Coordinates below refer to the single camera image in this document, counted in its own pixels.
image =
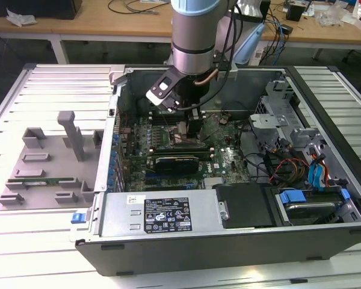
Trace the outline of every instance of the screw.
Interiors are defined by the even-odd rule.
[[[228,215],[227,212],[221,211],[220,213],[221,213],[221,218],[222,218],[222,220],[226,221],[226,220],[229,219],[229,215]]]

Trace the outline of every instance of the copper pipe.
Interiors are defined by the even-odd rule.
[[[210,80],[212,80],[217,74],[218,74],[218,69],[214,69],[209,76],[207,76],[204,80],[201,81],[194,81],[194,85],[195,86],[203,86],[205,84],[207,84],[208,82],[210,82]]]

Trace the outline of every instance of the label sticker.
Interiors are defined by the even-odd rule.
[[[144,231],[146,233],[192,230],[188,197],[144,200]]]
[[[145,195],[136,195],[136,196],[127,196],[127,205],[133,204],[144,204],[146,196]]]

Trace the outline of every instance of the motherboard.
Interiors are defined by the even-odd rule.
[[[165,119],[164,125],[158,125],[151,117],[133,123],[122,118],[119,150],[123,151],[124,191],[205,189],[249,182],[236,135],[235,122],[221,113],[207,114],[194,138],[185,138],[177,125]]]

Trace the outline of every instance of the desk leg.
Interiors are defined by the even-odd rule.
[[[318,57],[321,54],[322,50],[323,50],[322,48],[317,48],[312,55],[312,59],[318,60]]]
[[[267,47],[267,44],[268,44],[268,41],[260,41],[257,44],[257,47],[248,62],[249,66],[258,66],[259,65],[259,62],[262,58],[262,54],[264,53],[264,50]]]
[[[70,61],[68,60],[63,41],[59,37],[53,37],[49,41],[51,41],[58,64],[69,64]]]

